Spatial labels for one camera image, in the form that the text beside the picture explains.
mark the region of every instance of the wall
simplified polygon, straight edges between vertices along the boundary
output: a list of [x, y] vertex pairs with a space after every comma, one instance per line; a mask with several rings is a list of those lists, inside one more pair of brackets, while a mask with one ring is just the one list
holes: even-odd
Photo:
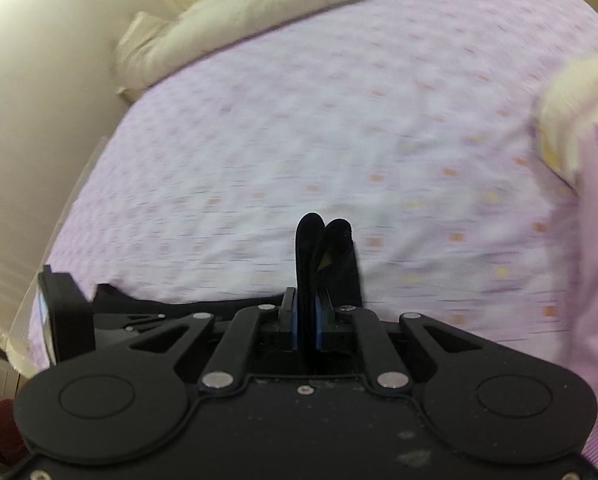
[[0, 0], [0, 325], [9, 326], [86, 161], [127, 110], [112, 50], [158, 0]]

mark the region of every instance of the red fabric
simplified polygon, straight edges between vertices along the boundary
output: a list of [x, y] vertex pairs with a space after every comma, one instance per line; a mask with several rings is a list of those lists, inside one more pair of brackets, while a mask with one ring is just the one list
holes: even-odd
[[12, 399], [0, 400], [0, 462], [15, 465], [28, 455], [26, 444], [15, 424]]

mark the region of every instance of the mattress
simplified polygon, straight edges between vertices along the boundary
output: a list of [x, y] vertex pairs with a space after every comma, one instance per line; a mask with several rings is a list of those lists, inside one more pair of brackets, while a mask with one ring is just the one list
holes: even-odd
[[351, 222], [383, 319], [415, 310], [567, 365], [576, 200], [534, 155], [533, 103], [595, 50], [581, 0], [364, 0], [243, 41], [131, 108], [47, 263], [89, 296], [261, 296], [294, 285], [316, 211]]

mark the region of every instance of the bed sheet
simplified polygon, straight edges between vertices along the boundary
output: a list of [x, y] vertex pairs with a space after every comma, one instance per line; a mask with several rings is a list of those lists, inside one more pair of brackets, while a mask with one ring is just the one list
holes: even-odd
[[48, 263], [90, 296], [258, 296], [295, 283], [313, 210], [351, 222], [382, 318], [567, 363], [576, 203], [533, 154], [532, 104], [597, 49], [581, 0], [364, 0], [244, 41], [131, 108]]

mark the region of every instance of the silver screw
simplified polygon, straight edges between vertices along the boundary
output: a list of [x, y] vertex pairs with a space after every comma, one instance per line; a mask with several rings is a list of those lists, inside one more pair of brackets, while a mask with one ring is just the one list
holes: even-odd
[[234, 377], [226, 372], [210, 372], [201, 379], [204, 386], [219, 390], [234, 383]]
[[408, 376], [401, 372], [384, 372], [377, 378], [377, 382], [384, 388], [390, 388], [392, 390], [397, 388], [403, 388], [410, 382]]
[[45, 471], [32, 471], [30, 474], [30, 480], [52, 480], [52, 477]]
[[299, 395], [312, 395], [314, 393], [314, 388], [312, 386], [308, 386], [307, 384], [303, 384], [297, 388], [297, 393]]

